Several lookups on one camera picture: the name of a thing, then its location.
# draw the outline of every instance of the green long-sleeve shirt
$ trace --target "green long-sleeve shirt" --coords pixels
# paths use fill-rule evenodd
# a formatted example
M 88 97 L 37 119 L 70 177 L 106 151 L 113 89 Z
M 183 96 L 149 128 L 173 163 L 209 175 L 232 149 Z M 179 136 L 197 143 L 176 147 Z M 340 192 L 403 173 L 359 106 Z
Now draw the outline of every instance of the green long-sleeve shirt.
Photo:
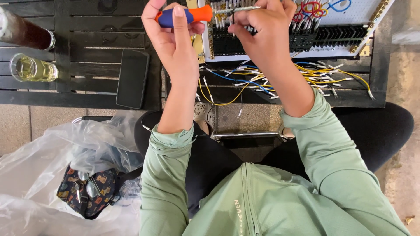
M 193 129 L 164 135 L 155 127 L 142 174 L 140 235 L 410 235 L 322 95 L 315 92 L 303 117 L 281 116 L 311 182 L 244 163 L 200 201 L 191 222 L 185 170 Z

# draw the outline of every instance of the screwdriver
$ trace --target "screwdriver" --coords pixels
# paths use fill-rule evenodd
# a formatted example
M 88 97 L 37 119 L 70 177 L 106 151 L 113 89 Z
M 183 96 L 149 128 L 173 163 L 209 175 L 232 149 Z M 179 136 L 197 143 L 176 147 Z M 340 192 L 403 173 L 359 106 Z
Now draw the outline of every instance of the screwdriver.
M 226 10 L 213 10 L 210 5 L 205 5 L 202 8 L 195 8 L 195 9 L 184 9 L 186 19 L 188 23 L 197 22 L 197 21 L 211 21 L 211 19 L 217 14 L 225 14 L 225 13 L 233 13 L 237 11 L 243 10 L 254 10 L 259 9 L 260 6 L 254 7 L 243 7 L 243 8 L 233 8 L 233 9 L 226 9 Z M 173 28 L 173 21 L 172 21 L 172 11 L 173 9 L 168 9 L 164 11 L 160 11 L 155 20 L 159 23 L 162 28 Z

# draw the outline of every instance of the white panel board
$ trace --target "white panel board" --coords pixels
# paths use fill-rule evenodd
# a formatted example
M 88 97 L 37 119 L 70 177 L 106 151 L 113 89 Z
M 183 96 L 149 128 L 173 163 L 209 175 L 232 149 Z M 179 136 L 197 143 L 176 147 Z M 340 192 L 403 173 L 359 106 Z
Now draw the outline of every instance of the white panel board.
M 331 0 L 331 4 L 337 2 L 338 0 Z M 385 16 L 386 12 L 389 10 L 391 5 L 394 3 L 395 0 L 390 0 L 388 6 L 383 13 L 379 17 L 379 19 L 375 22 L 375 26 L 371 29 L 370 32 L 374 32 L 376 27 L 378 26 L 379 22 Z M 329 9 L 328 15 L 322 18 L 320 25 L 348 25 L 348 24 L 368 24 L 371 16 L 375 12 L 377 6 L 381 0 L 352 0 L 352 5 L 349 9 L 345 12 L 335 12 L 332 9 Z M 344 1 L 345 4 L 340 6 L 340 3 L 335 5 L 334 7 L 338 10 L 344 9 L 348 5 L 348 1 Z M 198 7 L 202 7 L 205 5 L 205 0 L 198 0 Z M 208 29 L 206 28 L 203 33 L 203 47 L 204 47 L 204 55 L 206 62 L 216 62 L 216 61 L 232 61 L 232 60 L 248 60 L 249 57 L 247 55 L 233 55 L 233 56 L 216 56 L 214 59 L 210 58 L 210 48 L 209 48 L 209 34 Z M 367 37 L 359 47 L 359 49 L 355 53 L 350 52 L 350 47 L 312 47 L 309 52 L 302 52 L 295 56 L 295 58 L 312 58 L 312 57 L 344 57 L 344 56 L 356 56 L 359 54 L 362 46 L 366 44 L 366 41 L 369 37 Z

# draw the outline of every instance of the blue screwdriver grip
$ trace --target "blue screwdriver grip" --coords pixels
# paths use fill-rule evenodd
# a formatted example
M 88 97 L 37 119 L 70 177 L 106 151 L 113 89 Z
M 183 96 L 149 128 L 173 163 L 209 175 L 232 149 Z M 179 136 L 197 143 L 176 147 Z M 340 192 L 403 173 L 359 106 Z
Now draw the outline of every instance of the blue screwdriver grip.
M 162 28 L 173 28 L 173 21 L 172 21 L 172 11 L 173 9 L 168 9 L 161 11 L 157 14 L 155 20 L 159 23 Z M 188 23 L 194 22 L 194 16 L 188 11 L 188 9 L 184 9 L 186 20 Z

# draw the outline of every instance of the smartphone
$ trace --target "smartphone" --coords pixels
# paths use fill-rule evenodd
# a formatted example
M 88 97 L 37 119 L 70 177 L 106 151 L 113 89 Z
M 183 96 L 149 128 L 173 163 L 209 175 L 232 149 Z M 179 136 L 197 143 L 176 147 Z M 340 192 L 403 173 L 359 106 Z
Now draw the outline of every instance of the smartphone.
M 117 105 L 142 108 L 149 59 L 150 55 L 146 52 L 124 49 L 118 81 Z

